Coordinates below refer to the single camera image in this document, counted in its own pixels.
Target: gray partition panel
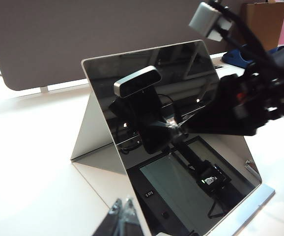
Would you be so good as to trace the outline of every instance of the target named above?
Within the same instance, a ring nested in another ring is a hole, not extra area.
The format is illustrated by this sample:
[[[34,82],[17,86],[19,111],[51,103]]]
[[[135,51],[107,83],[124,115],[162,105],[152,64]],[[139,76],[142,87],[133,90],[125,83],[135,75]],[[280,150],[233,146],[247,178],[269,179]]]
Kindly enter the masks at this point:
[[[80,61],[202,38],[188,27],[199,0],[0,0],[0,68],[14,90],[83,79]],[[225,0],[238,12],[242,2]],[[210,53],[224,42],[206,40]]]

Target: white folding stand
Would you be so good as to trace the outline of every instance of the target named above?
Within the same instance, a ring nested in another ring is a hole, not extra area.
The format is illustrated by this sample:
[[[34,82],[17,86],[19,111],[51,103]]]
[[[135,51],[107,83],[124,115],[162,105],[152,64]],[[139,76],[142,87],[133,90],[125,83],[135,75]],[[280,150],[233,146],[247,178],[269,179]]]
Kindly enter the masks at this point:
[[[249,150],[245,152],[248,153],[249,156],[242,156],[235,152],[234,149],[230,150],[229,148],[233,143],[244,143],[245,146],[247,146],[244,138],[218,135],[211,137],[213,138],[207,142],[227,159],[233,167],[239,168],[240,172],[244,172],[243,175],[250,182],[255,182],[256,177],[248,172],[246,168],[241,168],[241,162],[245,161],[242,159],[252,159]],[[80,174],[109,207],[112,206],[117,198],[121,198],[123,201],[127,197],[133,198],[133,203],[137,210],[144,235],[151,235],[120,155],[114,146],[112,135],[103,112],[93,91],[89,96],[84,119],[71,160]],[[260,184],[206,235],[230,236],[236,234],[274,193],[274,189],[265,184]]]

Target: wire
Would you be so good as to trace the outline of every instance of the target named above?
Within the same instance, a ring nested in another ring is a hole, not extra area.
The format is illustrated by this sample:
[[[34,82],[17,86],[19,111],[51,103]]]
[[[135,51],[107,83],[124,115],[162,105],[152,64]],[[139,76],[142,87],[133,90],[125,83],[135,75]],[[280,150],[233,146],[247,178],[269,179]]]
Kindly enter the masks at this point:
[[[159,93],[158,95],[159,95],[159,96],[163,96],[163,97],[168,98],[168,99],[171,101],[171,103],[173,104],[173,100],[172,100],[172,98],[171,98],[171,97],[169,97],[168,95],[161,94],[161,93]]]

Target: desk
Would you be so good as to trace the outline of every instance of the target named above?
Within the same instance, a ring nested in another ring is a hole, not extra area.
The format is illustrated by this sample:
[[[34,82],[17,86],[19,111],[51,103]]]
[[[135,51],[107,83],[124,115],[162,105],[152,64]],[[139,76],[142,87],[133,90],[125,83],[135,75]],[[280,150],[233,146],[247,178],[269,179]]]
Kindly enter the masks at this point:
[[[0,236],[90,235],[108,207],[70,162],[89,87],[16,97],[21,92],[6,89],[0,77],[0,88],[8,93],[0,96]],[[276,195],[239,235],[284,236],[284,119],[246,140]]]

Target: mirror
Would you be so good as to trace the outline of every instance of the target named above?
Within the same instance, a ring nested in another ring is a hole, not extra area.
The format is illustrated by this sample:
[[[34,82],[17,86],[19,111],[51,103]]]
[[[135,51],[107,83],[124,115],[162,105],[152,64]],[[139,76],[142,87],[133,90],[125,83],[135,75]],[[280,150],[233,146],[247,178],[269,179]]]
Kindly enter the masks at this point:
[[[83,65],[152,235],[204,235],[261,183],[242,136],[189,134],[149,152],[140,133],[110,109],[117,98],[114,83],[152,65],[161,75],[154,88],[165,119],[174,123],[176,113],[180,121],[195,115],[212,101],[219,81],[202,41]],[[140,102],[141,109],[151,106]]]

